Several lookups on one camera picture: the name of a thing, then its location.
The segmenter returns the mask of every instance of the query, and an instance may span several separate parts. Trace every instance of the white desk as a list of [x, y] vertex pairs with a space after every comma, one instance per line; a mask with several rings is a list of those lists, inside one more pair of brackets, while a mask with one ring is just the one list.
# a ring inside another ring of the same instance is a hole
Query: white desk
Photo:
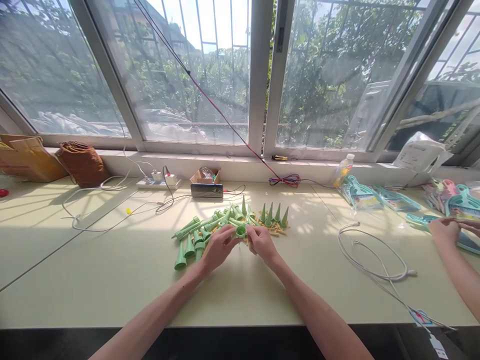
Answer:
[[[224, 185], [235, 189], [240, 184]], [[290, 206], [288, 236], [274, 238], [278, 251], [293, 271], [345, 321], [349, 324], [413, 322], [401, 304], [341, 254], [337, 231], [352, 219], [350, 208], [340, 195], [306, 184], [298, 189], [264, 183], [246, 185], [246, 202], [254, 211], [271, 201], [274, 209], [281, 202], [282, 214]], [[188, 193], [186, 188], [174, 195]], [[167, 198], [165, 191], [137, 192], [92, 229], [105, 229], [117, 223], [125, 217], [126, 208]], [[241, 197], [234, 202], [240, 204]], [[171, 239], [173, 233], [193, 216], [206, 219], [227, 203], [183, 199], [163, 215], [143, 212], [107, 233], [82, 233], [0, 292], [0, 327], [123, 326], [182, 275], [173, 269], [178, 252], [176, 240]], [[430, 236], [408, 227], [392, 231], [403, 220], [390, 210], [376, 211], [374, 215], [359, 215], [362, 228], [389, 242], [409, 267], [419, 273], [418, 278], [398, 284], [404, 300], [449, 325], [478, 325], [451, 284]], [[389, 270], [400, 269], [392, 255], [374, 239], [359, 233], [349, 235], [378, 248], [387, 259]], [[345, 234], [347, 249], [348, 240]], [[370, 258], [359, 254], [364, 262], [369, 262]], [[480, 270], [480, 258], [467, 257]], [[199, 287], [172, 326], [298, 324], [301, 321], [280, 282], [260, 258], [240, 244]]]
[[[79, 187], [70, 178], [51, 183], [21, 183], [0, 199], [0, 289], [67, 243], [80, 231], [62, 209]], [[66, 204], [74, 214], [87, 214], [81, 225], [88, 227], [133, 193], [83, 191]]]

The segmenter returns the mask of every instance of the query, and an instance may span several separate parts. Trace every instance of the window glass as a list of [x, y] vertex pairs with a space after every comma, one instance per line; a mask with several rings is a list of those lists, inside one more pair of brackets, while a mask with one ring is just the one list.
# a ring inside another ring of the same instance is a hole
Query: window glass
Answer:
[[0, 0], [0, 88], [40, 134], [130, 136], [67, 0]]
[[247, 140], [250, 0], [106, 0], [100, 13], [146, 140], [242, 144], [161, 36]]
[[296, 0], [276, 146], [358, 149], [428, 5]]
[[[404, 115], [387, 150], [400, 151], [417, 131], [448, 143], [465, 129], [451, 148], [458, 154], [479, 136], [480, 116], [475, 115], [480, 113], [479, 44], [480, 0], [475, 0]], [[440, 112], [448, 113], [430, 116]]]

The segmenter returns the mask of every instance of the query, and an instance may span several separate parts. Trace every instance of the white plastic bag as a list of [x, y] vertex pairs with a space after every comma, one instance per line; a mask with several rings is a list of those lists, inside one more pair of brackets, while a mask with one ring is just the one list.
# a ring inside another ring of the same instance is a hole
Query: white plastic bag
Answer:
[[393, 165], [415, 173], [430, 173], [452, 156], [452, 153], [445, 150], [444, 144], [417, 131], [405, 143]]

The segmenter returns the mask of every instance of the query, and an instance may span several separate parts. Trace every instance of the power strip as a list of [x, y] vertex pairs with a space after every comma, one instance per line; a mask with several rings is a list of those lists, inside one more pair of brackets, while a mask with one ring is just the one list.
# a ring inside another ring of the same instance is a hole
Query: power strip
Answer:
[[[136, 183], [136, 187], [139, 189], [155, 189], [155, 190], [167, 190], [167, 184], [165, 181], [155, 181], [153, 178], [148, 179], [150, 183], [147, 183], [145, 179], [140, 180]], [[178, 179], [175, 185], [168, 185], [171, 190], [176, 190], [180, 187], [182, 180]]]

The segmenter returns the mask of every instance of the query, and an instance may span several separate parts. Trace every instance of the water bottle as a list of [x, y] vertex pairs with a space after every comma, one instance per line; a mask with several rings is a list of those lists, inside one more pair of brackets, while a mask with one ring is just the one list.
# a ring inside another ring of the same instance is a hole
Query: water bottle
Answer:
[[340, 161], [340, 164], [336, 168], [335, 175], [333, 176], [333, 186], [335, 188], [340, 187], [342, 180], [346, 177], [352, 166], [354, 165], [354, 154], [348, 154], [346, 158]]

